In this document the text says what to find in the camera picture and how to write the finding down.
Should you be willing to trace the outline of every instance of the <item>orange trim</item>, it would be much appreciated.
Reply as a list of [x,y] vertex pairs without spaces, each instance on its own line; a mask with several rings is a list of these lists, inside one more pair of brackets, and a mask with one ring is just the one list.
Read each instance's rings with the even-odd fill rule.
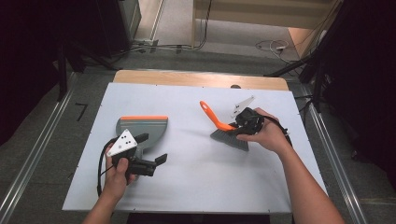
[[120,119],[168,119],[167,116],[122,116]]

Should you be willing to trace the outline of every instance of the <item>forearm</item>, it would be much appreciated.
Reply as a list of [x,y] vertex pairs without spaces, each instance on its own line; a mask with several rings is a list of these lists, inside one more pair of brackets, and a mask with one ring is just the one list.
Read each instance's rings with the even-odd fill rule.
[[102,194],[91,212],[84,219],[83,224],[109,224],[111,214],[113,213],[116,205],[116,200],[110,199],[106,195]]
[[344,223],[332,201],[290,146],[278,153],[288,183],[296,223]]

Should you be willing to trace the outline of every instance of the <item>hand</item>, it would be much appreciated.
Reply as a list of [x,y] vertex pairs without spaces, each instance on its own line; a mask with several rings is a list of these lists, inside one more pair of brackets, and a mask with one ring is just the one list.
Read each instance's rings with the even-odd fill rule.
[[[268,114],[260,108],[256,108],[254,110],[261,115],[278,120],[276,117]],[[277,127],[277,125],[269,119],[264,119],[262,129],[258,133],[253,135],[238,134],[236,138],[243,141],[257,142],[263,147],[274,151],[277,154],[279,154],[280,150],[286,146],[289,146],[289,142],[286,140],[285,135],[282,133],[279,127]]]
[[[110,144],[106,149],[107,152],[113,145]],[[106,156],[106,169],[112,166],[111,157]],[[128,169],[128,160],[126,158],[120,159],[117,168],[112,167],[106,172],[106,181],[102,194],[109,200],[114,200],[116,203],[122,198],[126,186],[131,184],[135,179],[135,175],[130,175],[128,182],[125,178],[125,172]]]

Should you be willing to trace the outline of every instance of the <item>black curtain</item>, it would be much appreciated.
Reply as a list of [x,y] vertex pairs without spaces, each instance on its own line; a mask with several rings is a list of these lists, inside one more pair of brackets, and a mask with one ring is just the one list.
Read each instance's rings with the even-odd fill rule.
[[396,4],[344,4],[352,3],[323,57],[332,77],[323,94],[354,131],[358,153],[386,171],[396,189]]
[[0,145],[57,82],[57,22],[43,1],[0,4]]

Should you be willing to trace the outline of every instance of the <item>metal rail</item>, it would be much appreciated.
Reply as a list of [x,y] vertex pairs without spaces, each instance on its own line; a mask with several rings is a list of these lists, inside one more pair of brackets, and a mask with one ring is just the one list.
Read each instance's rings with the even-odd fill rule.
[[20,172],[10,185],[6,193],[6,197],[1,203],[0,224],[6,224],[9,222],[9,219],[11,218],[11,215],[14,212],[15,207],[17,206],[17,203],[20,200],[24,190],[26,189],[26,186],[30,178],[32,177],[32,174],[35,171],[35,168],[38,165],[38,162],[40,161],[40,158],[43,155],[44,150],[46,149],[47,144],[56,126],[58,125],[58,121],[60,120],[70,100],[70,97],[75,89],[75,84],[77,83],[77,80],[78,79],[76,73],[72,73],[71,77],[69,78],[69,91],[66,93],[62,101],[58,102],[55,105],[43,131],[38,136],[37,141],[35,142],[35,145],[33,146]]
[[[304,95],[312,94],[311,90],[309,90],[309,88],[307,88],[305,85],[302,85],[302,88]],[[346,206],[353,222],[356,224],[368,223],[361,209],[359,199],[355,194],[355,190],[349,182],[344,165],[338,157],[337,151],[334,147],[334,144],[332,143],[332,139],[330,138],[321,114],[318,114],[315,111],[315,108],[312,104],[309,106],[309,112],[311,113],[312,119],[315,122],[320,140],[322,141],[327,157],[329,158],[330,165],[332,166],[332,170],[334,171],[335,178],[337,179],[338,186],[340,187],[340,190],[344,196]]]

